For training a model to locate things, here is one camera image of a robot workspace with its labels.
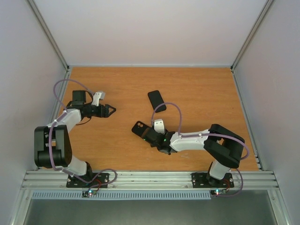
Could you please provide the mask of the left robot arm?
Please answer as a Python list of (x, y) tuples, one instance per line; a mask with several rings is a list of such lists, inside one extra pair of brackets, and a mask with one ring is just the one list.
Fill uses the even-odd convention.
[(46, 126), (35, 128), (34, 162), (37, 167), (65, 172), (76, 177), (84, 187), (93, 184), (96, 175), (88, 162), (73, 155), (69, 133), (84, 118), (108, 118), (116, 112), (116, 108), (100, 103), (104, 98), (103, 91), (73, 91), (72, 100), (58, 118)]

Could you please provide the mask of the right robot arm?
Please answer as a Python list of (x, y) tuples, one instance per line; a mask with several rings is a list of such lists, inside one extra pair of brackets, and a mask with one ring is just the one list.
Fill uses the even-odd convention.
[(160, 133), (153, 127), (146, 127), (141, 138), (151, 147), (170, 155), (186, 150), (205, 150), (215, 160), (211, 163), (206, 180), (212, 186), (219, 185), (230, 169), (239, 168), (246, 148), (245, 141), (237, 134), (219, 124), (211, 125), (210, 129), (194, 133), (164, 131)]

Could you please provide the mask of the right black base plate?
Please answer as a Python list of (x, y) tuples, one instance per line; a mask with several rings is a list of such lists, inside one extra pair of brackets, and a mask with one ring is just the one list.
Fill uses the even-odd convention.
[(191, 174), (193, 188), (233, 188), (233, 176), (227, 172), (223, 179), (210, 177), (207, 172), (194, 172)]

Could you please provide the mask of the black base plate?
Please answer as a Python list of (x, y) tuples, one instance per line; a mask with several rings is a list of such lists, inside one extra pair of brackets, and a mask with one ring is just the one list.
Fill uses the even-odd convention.
[(207, 172), (194, 172), (191, 174), (193, 188), (233, 188), (233, 176), (227, 172), (223, 179), (210, 177)]
[(109, 173), (101, 173), (99, 174), (91, 183), (85, 183), (79, 180), (76, 177), (71, 177), (70, 175), (67, 178), (66, 187), (67, 188), (89, 188), (91, 186), (99, 187), (101, 184), (101, 188), (107, 188), (107, 182), (109, 182)]

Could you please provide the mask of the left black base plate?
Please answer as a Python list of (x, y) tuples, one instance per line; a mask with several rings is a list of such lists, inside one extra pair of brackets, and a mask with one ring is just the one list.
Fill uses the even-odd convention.
[(107, 188), (107, 182), (109, 182), (109, 173), (101, 173), (99, 174), (91, 183), (85, 183), (79, 180), (76, 177), (71, 177), (70, 175), (67, 178), (66, 187), (67, 188), (89, 188), (91, 186), (99, 187), (101, 184), (101, 188)]

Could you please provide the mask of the aluminium front rail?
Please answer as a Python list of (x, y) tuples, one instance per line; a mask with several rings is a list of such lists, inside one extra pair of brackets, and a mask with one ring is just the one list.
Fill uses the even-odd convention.
[[(190, 190), (195, 180), (192, 172), (118, 171), (115, 182), (108, 185), (116, 190)], [(279, 185), (272, 171), (232, 172), (234, 188), (238, 190), (278, 190)], [(49, 170), (27, 171), (21, 189), (63, 190), (66, 189), (68, 175)]]

